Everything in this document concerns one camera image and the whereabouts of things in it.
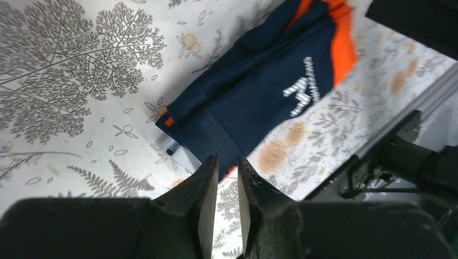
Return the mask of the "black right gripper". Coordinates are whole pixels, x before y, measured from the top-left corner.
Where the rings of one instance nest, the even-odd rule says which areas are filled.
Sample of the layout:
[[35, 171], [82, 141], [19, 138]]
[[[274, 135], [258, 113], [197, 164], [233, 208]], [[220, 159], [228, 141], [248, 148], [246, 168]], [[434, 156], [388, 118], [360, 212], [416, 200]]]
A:
[[374, 0], [366, 17], [457, 60], [457, 1]]

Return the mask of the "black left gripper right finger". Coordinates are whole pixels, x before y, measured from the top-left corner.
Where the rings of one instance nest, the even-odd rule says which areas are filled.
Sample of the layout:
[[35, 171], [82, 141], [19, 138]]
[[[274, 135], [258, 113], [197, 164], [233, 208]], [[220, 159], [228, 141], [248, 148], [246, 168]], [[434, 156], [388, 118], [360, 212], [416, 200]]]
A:
[[238, 157], [238, 196], [242, 258], [300, 258], [294, 230], [295, 201], [260, 176], [245, 157]]

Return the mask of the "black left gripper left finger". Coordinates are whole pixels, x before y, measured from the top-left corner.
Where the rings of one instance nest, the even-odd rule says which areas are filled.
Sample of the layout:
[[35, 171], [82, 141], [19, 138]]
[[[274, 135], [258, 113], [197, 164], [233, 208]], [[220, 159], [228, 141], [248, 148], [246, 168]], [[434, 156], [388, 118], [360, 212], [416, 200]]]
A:
[[151, 258], [211, 258], [218, 157], [152, 202]]

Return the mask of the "navy orange boxer underwear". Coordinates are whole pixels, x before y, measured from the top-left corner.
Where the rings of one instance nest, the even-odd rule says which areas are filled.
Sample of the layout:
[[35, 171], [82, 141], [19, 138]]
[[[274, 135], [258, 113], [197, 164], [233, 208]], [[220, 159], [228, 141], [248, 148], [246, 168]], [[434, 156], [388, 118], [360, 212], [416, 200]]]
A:
[[347, 1], [284, 1], [173, 101], [156, 122], [189, 171], [219, 157], [223, 179], [280, 123], [302, 115], [357, 62]]

